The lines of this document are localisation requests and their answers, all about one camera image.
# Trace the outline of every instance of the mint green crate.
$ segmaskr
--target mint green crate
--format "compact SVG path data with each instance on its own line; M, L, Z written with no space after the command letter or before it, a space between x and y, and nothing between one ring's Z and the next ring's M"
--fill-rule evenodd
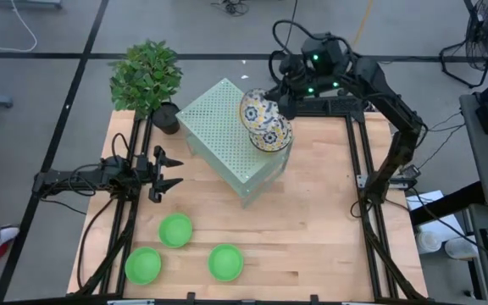
M201 156L235 190L247 207L286 169L292 142L279 152L262 152L239 119L244 93L227 79L210 88L176 117L191 154Z

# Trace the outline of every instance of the white paper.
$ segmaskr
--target white paper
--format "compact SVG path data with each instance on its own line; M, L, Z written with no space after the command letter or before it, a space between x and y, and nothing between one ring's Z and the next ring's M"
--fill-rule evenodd
M428 204L429 202L433 202L434 200L438 200L444 197L441 191L431 191L425 194L420 194L419 196L421 197L421 200L424 204ZM421 202L419 202L417 196L406 197L406 202L408 203L408 207L410 210L421 207ZM464 234L463 228L458 223L455 215L447 215L445 217L442 217L441 220L446 224L452 226L455 230L458 230L461 234ZM449 241L450 239L460 237L457 233L453 232L451 229L446 227L438 220L433 220L424 225L420 225L419 230L435 232L439 236L441 241Z

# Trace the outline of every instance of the green leafy plant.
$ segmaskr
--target green leafy plant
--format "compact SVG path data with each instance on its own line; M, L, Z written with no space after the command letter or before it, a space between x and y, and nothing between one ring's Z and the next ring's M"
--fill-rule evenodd
M125 60L112 63L110 91L116 110L135 110L145 118L170 101L182 76L175 63L176 53L165 42L147 40L128 48Z

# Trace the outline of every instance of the blue and white patterned bowl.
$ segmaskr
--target blue and white patterned bowl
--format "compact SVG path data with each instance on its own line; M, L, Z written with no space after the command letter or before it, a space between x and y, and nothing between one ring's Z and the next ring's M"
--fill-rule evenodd
M265 93L263 89L253 89L246 92L241 100L241 122L254 135L264 135L271 131L280 115L278 104L264 99Z
M252 144L267 153L278 152L286 148L292 139L293 128L291 127L291 123L283 115L278 117L272 130L264 135L254 135L250 132Z

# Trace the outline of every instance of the shoe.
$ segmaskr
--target shoe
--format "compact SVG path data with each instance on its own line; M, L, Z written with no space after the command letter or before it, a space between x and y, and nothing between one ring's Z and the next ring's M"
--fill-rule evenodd
M8 245L18 235L17 225L5 225L0 227L0 259L5 255Z

